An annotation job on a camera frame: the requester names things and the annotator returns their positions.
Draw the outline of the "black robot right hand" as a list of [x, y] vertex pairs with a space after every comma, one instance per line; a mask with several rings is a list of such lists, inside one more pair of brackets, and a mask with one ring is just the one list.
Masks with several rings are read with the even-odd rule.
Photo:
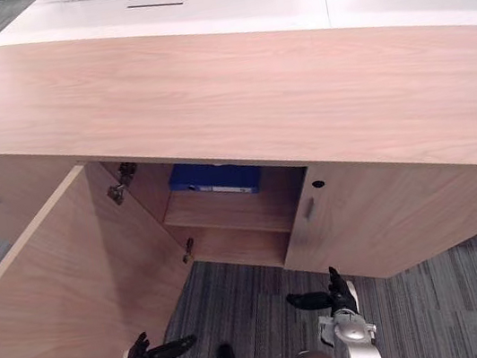
[[355, 313], [360, 312], [358, 300], [349, 288], [348, 283], [343, 280], [342, 276], [333, 266], [328, 268], [328, 273], [330, 282], [327, 292], [288, 293], [285, 298], [286, 302], [293, 308], [299, 310], [312, 311], [330, 309], [332, 314], [335, 314], [338, 310], [350, 310]]

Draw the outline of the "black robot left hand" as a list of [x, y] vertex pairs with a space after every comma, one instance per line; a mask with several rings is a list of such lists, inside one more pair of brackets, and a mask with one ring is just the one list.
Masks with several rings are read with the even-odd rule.
[[193, 348], [196, 342], [197, 337], [190, 335], [150, 348], [150, 339], [146, 332], [142, 332], [123, 358], [178, 358]]

